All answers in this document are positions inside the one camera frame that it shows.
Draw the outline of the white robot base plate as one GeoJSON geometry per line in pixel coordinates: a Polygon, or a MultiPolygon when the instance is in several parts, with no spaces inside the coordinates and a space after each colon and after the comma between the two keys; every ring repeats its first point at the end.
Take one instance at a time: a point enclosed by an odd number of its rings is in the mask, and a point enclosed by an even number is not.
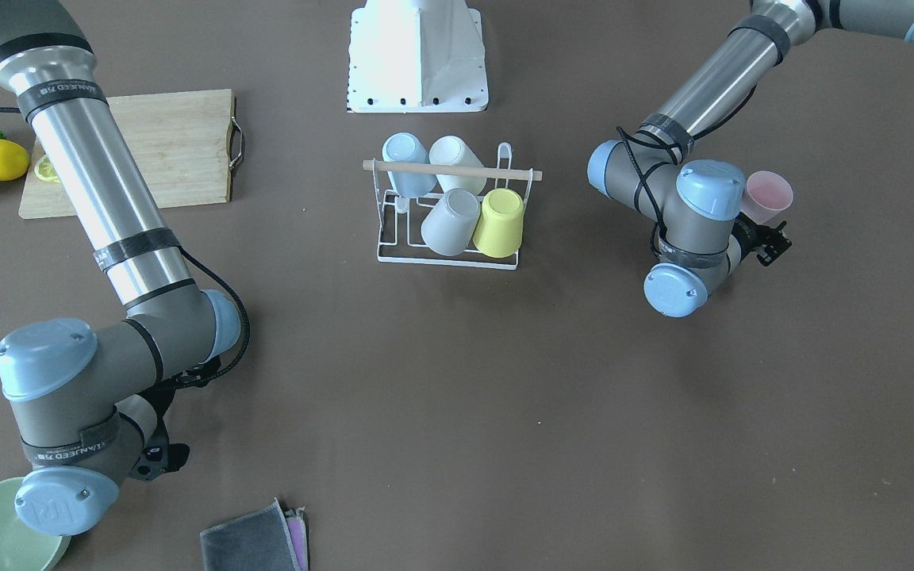
{"type": "Polygon", "coordinates": [[[349,113],[489,107],[482,15],[464,1],[367,1],[351,12],[349,113]]]}

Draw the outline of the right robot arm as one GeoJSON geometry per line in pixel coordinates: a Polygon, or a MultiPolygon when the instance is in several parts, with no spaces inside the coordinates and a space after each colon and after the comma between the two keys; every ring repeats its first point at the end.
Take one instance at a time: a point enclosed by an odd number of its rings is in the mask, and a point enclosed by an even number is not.
{"type": "Polygon", "coordinates": [[[249,343],[244,303],[168,227],[95,79],[97,56],[58,1],[0,1],[0,87],[60,177],[88,251],[124,309],[95,328],[77,318],[0,340],[1,391],[29,472],[12,507],[33,531],[83,534],[129,478],[166,473],[164,416],[177,391],[224,375],[249,343]]]}

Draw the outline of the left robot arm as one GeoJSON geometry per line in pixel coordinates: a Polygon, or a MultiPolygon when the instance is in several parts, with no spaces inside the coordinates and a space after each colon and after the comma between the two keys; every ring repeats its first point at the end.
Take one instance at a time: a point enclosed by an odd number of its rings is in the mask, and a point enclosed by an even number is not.
{"type": "Polygon", "coordinates": [[[781,225],[741,211],[747,176],[723,160],[693,159],[695,144],[732,119],[791,48],[823,29],[914,43],[914,1],[752,1],[722,46],[635,133],[590,156],[589,183],[652,220],[657,263],[644,279],[649,305],[686,317],[741,261],[771,264],[791,245],[781,225]]]}

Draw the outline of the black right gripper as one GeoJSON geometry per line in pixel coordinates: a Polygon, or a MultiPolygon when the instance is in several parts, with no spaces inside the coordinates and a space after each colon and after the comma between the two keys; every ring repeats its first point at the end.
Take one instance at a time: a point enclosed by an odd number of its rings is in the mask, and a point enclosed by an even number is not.
{"type": "Polygon", "coordinates": [[[142,429],[143,448],[137,463],[128,477],[139,481],[152,481],[166,473],[179,471],[190,456],[191,449],[184,443],[171,443],[164,416],[175,398],[175,381],[163,381],[137,394],[152,409],[155,427],[149,433],[142,429]]]}

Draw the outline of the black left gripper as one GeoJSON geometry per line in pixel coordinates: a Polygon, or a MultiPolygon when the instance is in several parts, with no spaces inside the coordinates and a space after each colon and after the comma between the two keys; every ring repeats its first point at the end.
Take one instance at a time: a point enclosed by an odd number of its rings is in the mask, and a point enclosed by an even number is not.
{"type": "Polygon", "coordinates": [[[786,225],[787,221],[781,221],[772,228],[755,223],[748,216],[736,217],[732,237],[739,244],[739,260],[743,261],[750,253],[755,253],[759,264],[770,266],[792,246],[791,239],[784,232],[786,225]]]}

